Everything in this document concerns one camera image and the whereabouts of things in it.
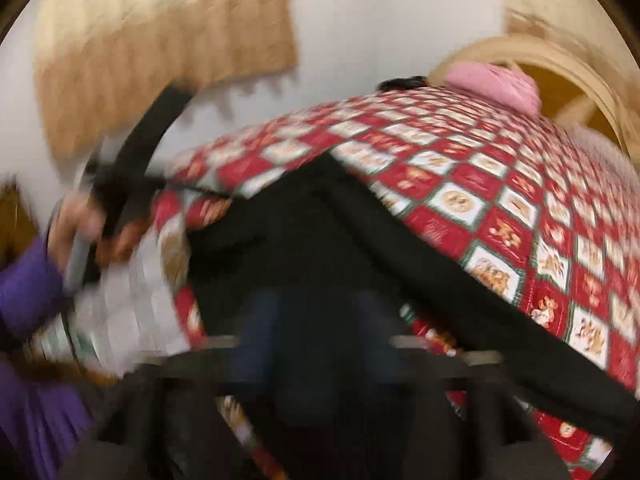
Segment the person's left hand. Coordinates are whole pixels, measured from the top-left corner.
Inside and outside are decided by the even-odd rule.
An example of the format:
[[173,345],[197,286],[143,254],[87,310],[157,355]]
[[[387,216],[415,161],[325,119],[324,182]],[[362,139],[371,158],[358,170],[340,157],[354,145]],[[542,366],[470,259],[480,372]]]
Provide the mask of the person's left hand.
[[96,243],[96,263],[100,268],[126,263],[138,248],[152,224],[149,214],[126,223],[113,237],[103,236],[105,214],[86,192],[74,191],[62,199],[53,216],[47,241],[48,255],[64,273],[77,235],[90,244]]

